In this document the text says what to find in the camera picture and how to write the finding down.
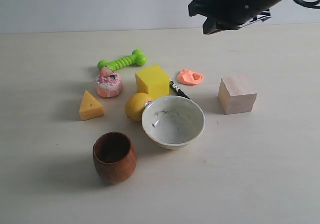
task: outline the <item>wooden cup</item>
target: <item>wooden cup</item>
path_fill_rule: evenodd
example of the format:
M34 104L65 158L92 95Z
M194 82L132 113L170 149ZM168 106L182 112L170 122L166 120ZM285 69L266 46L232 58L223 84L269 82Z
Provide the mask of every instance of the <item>wooden cup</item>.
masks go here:
M136 149L130 139L120 132L109 132L95 143L94 166L99 176L112 184L128 180L137 167Z

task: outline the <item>yellow cheese toy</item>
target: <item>yellow cheese toy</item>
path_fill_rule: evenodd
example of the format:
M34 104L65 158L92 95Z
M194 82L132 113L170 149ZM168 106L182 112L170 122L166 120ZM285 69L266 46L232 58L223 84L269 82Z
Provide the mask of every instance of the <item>yellow cheese toy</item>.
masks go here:
M83 96L79 110L82 120L89 120L105 115L103 105L88 90L85 91Z
M154 100L170 94L170 76L159 65L138 71L135 79L138 92L147 93Z

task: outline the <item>lemon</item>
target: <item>lemon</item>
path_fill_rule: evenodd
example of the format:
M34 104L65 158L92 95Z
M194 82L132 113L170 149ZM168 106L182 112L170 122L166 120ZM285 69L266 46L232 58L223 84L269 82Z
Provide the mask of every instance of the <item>lemon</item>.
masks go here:
M152 101L153 98L147 93L134 94L125 104L127 117L134 121L142 121L143 111Z

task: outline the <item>marker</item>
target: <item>marker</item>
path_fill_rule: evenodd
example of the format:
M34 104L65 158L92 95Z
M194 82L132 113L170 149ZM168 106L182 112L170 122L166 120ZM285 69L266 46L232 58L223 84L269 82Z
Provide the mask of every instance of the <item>marker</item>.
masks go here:
M174 82L172 79L170 79L170 87L173 89L173 91L174 91L177 95L182 96L182 97L185 97L185 98L187 98L187 99L190 99L190 98L188 97L188 95L186 95L186 94L178 87L178 85L175 84L175 82Z

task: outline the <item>pink donut toy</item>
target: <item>pink donut toy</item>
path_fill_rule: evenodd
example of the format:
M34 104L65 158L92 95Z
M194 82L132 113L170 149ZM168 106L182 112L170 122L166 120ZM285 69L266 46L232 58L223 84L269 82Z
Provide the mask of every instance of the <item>pink donut toy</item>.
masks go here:
M95 83L98 94L106 98L117 96L124 89L119 74L108 67L101 69Z

